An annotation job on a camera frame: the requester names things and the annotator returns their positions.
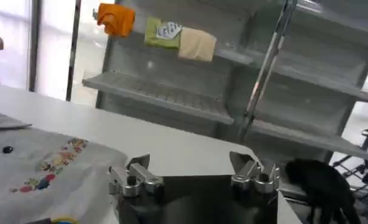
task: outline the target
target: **green package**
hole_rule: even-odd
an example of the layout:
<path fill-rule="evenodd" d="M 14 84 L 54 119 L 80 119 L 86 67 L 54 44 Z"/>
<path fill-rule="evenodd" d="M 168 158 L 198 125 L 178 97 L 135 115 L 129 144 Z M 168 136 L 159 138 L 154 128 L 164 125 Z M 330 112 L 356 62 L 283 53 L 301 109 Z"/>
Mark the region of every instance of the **green package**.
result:
<path fill-rule="evenodd" d="M 159 38 L 157 35 L 158 28 L 167 26 L 168 22 L 163 22 L 158 18 L 149 17 L 147 19 L 147 27 L 145 31 L 145 43 L 154 47 L 176 48 L 180 46 L 180 34 L 178 33 L 173 39 Z"/>

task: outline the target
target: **white table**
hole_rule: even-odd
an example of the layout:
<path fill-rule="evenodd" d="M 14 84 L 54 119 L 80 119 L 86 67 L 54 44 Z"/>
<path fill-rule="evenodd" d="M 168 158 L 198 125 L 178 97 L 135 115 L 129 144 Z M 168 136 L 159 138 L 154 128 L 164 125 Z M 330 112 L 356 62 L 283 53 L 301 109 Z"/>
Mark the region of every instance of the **white table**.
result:
<path fill-rule="evenodd" d="M 106 145 L 129 158 L 150 153 L 149 170 L 161 176 L 233 174 L 230 151 L 255 157 L 242 145 L 1 85 L 0 113 L 36 128 Z M 279 203 L 278 223 L 300 223 L 282 196 Z M 110 211 L 104 223 L 118 221 Z"/>

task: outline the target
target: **metal pole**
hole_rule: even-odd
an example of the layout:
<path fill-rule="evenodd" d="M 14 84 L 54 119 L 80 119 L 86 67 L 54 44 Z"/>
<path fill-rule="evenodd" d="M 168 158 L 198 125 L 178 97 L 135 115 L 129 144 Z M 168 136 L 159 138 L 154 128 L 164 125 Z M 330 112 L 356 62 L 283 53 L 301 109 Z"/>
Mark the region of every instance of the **metal pole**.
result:
<path fill-rule="evenodd" d="M 238 133 L 238 141 L 240 143 L 244 144 L 247 130 L 249 129 L 250 125 L 253 122 L 257 104 L 260 101 L 261 97 L 263 96 L 264 91 L 266 89 L 266 85 L 269 81 L 269 77 L 272 74 L 273 66 L 277 59 L 277 54 L 283 45 L 285 33 L 289 25 L 289 22 L 291 21 L 292 13 L 296 8 L 297 0 L 292 0 L 290 8 L 288 7 L 288 5 L 289 0 L 286 0 L 283 5 L 283 9 L 280 12 L 279 19 L 276 23 L 274 34 L 272 36 L 267 53 L 265 55 L 263 65 L 261 66 L 261 69 L 258 73 L 257 81 L 255 86 L 253 87 L 252 95 L 250 96 L 249 103 L 247 104 L 246 112 L 244 114 L 244 123 L 241 126 Z"/>
<path fill-rule="evenodd" d="M 27 87 L 29 91 L 35 92 L 42 2 L 40 0 L 32 0 L 31 3 L 30 55 Z"/>
<path fill-rule="evenodd" d="M 70 48 L 68 87 L 66 88 L 66 101 L 70 101 L 72 97 L 74 62 L 76 60 L 77 39 L 79 36 L 80 10 L 81 0 L 76 0 L 76 6 L 74 8 L 72 43 Z"/>

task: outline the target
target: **gray cloth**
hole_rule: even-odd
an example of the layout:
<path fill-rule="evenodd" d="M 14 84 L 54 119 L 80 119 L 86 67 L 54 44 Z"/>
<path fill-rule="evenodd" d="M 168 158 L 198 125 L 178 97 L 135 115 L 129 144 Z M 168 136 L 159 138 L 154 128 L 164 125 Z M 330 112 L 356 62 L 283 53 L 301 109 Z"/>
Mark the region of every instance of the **gray cloth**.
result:
<path fill-rule="evenodd" d="M 28 127 L 28 126 L 30 126 L 30 124 L 25 124 L 11 117 L 0 114 L 0 130 L 1 129 L 12 129 L 12 128 L 23 128 L 23 127 Z"/>
<path fill-rule="evenodd" d="M 70 216 L 80 223 L 99 223 L 110 209 L 107 195 L 109 166 L 125 166 L 125 154 L 88 142 L 46 189 L 11 192 L 29 178 L 41 179 L 43 161 L 58 157 L 70 136 L 34 128 L 0 131 L 0 223 L 27 223 L 47 217 Z M 2 148 L 12 146 L 4 154 Z"/>

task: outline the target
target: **white label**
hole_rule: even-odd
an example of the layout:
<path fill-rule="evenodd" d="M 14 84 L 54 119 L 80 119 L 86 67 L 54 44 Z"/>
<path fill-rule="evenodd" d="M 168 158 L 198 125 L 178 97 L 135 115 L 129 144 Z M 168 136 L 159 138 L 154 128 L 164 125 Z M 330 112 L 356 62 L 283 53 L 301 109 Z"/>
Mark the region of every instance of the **white label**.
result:
<path fill-rule="evenodd" d="M 182 31 L 181 25 L 173 22 L 168 22 L 163 26 L 157 27 L 155 36 L 159 39 L 173 40 L 177 36 L 177 34 L 179 34 L 181 31 Z"/>

